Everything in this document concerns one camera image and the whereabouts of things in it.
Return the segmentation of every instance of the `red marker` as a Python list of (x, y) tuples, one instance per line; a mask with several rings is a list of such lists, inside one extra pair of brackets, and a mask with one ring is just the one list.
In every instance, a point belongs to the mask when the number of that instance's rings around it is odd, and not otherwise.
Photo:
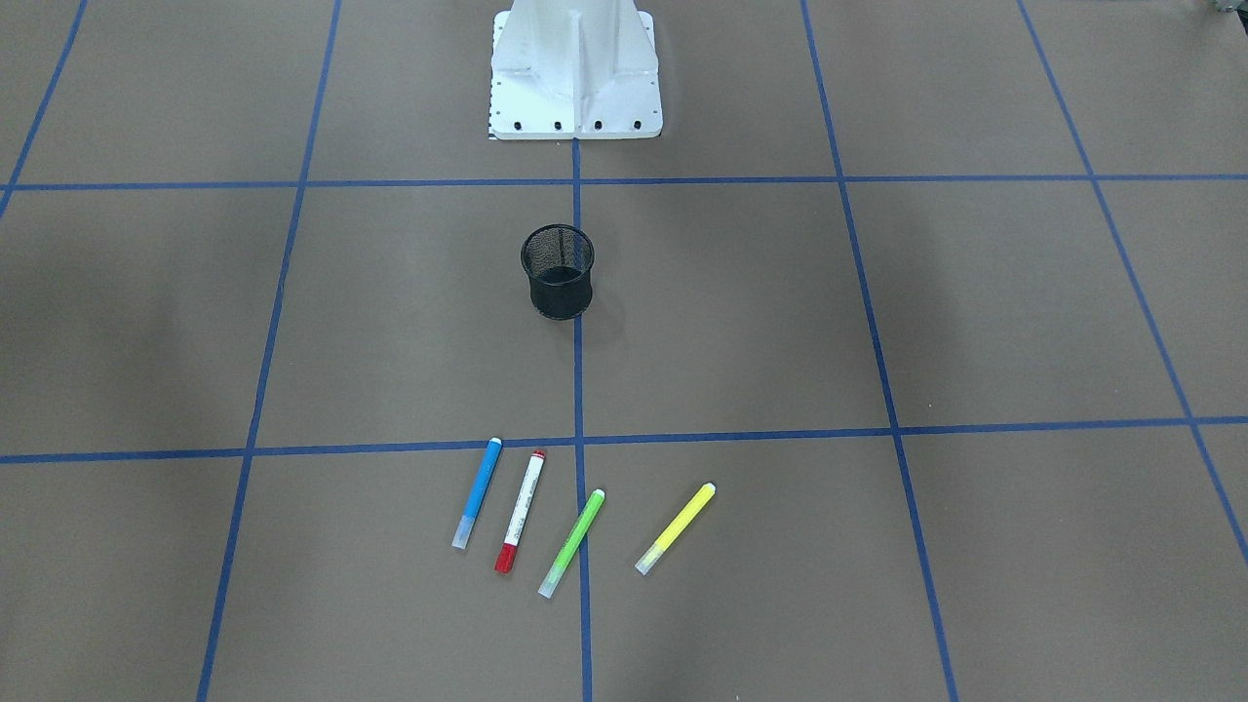
[(507, 536), (503, 537), (503, 550), (498, 552), (494, 561), (494, 570), (500, 573), (512, 572), (512, 563), (515, 562), (515, 550), (520, 546), (520, 533), (524, 531), (524, 520), (529, 516), (529, 505), (533, 503), (533, 493), (538, 488), (538, 478), (542, 477), (542, 465), (545, 463), (545, 453), (534, 451), (529, 457), (529, 467), (524, 470), (524, 480), (520, 482), (520, 495), (515, 498), (515, 508), (512, 510), (512, 521), (507, 525)]

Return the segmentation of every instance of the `pen holder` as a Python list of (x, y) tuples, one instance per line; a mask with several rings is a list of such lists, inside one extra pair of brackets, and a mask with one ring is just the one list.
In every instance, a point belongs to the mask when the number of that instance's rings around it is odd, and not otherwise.
[(529, 300), (542, 316), (570, 320), (589, 307), (594, 289), (594, 245), (568, 225), (544, 226), (524, 240), (520, 265), (529, 276)]

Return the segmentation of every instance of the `brown floor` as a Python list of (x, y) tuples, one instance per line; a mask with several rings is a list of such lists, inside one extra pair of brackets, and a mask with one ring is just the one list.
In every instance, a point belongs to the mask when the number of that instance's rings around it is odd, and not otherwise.
[(503, 9), (0, 0), (0, 701), (1248, 698), (1233, 14), (646, 0), (573, 145)]

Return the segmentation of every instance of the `green highlighter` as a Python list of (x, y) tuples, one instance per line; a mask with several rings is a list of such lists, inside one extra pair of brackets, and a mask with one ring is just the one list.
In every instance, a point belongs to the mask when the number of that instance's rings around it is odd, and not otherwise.
[(589, 525), (594, 523), (594, 517), (598, 516), (598, 510), (603, 507), (603, 501), (607, 500), (607, 493), (598, 488), (589, 493), (589, 500), (585, 500), (585, 508), (582, 510), (580, 516), (577, 517), (577, 523), (572, 525), (572, 533), (568, 535), (568, 541), (563, 542), (563, 548), (559, 550), (559, 555), (554, 557), (554, 563), (550, 565), (550, 571), (547, 572), (547, 578), (542, 581), (542, 587), (538, 588), (538, 595), (545, 597), (547, 600), (554, 595), (554, 588), (559, 586), (559, 581), (563, 578), (563, 572), (568, 570), (568, 565), (572, 563), (572, 557), (577, 555), (577, 548), (580, 547), (580, 541), (585, 538), (585, 532), (589, 531)]

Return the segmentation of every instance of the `mesh pencil cup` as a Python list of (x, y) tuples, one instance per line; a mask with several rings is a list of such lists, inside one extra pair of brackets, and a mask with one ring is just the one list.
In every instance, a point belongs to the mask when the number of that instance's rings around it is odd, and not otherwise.
[(542, 316), (570, 320), (589, 307), (594, 289), (594, 245), (574, 226), (544, 226), (524, 240), (520, 265), (529, 276), (529, 300)]

